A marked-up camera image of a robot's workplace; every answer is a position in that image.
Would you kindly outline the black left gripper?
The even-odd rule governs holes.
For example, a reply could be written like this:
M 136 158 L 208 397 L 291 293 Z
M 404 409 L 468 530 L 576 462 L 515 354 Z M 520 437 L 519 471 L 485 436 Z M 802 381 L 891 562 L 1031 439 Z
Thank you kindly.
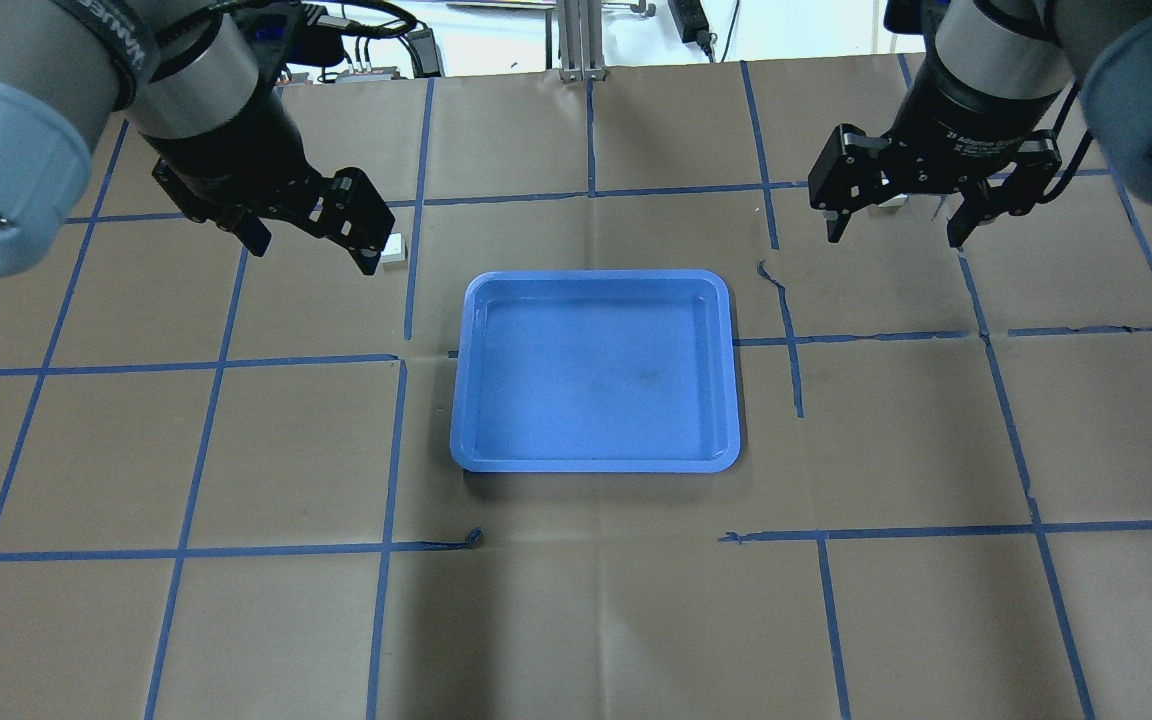
M 342 247 L 376 275 L 396 225 L 387 200 L 364 169 L 324 174 L 303 145 L 282 100 L 266 94 L 211 131 L 152 138 L 152 179 L 185 219 L 233 234 L 255 258 L 270 249 L 266 223 L 280 222 Z

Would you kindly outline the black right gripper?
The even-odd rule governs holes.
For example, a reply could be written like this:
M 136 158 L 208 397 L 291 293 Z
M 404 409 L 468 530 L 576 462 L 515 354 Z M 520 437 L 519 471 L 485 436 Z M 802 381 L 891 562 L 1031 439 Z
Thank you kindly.
M 827 242 L 840 242 L 861 209 L 899 195 L 960 196 L 946 223 L 952 249 L 980 223 L 1037 209 L 1062 164 L 1056 132 L 1039 126 L 1058 97 L 1000 99 L 919 79 L 886 132 L 838 124 L 808 174 Z

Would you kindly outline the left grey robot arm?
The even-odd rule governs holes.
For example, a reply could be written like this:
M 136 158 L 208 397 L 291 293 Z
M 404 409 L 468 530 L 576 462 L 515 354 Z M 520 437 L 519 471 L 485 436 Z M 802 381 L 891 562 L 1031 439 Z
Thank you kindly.
M 255 256 L 293 225 L 374 274 L 387 202 L 361 168 L 316 170 L 275 94 L 316 41 L 362 32 L 303 1 L 0 1 L 0 276 L 50 253 L 119 113 L 185 219 Z

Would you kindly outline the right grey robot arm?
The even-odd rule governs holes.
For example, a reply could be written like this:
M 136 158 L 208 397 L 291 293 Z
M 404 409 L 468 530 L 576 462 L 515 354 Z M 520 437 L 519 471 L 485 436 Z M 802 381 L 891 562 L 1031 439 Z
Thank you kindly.
M 809 204 L 836 243 L 863 209 L 957 195 L 950 247 L 1055 200 L 1092 143 L 1152 206 L 1152 1 L 888 1 L 925 58 L 893 124 L 831 132 Z

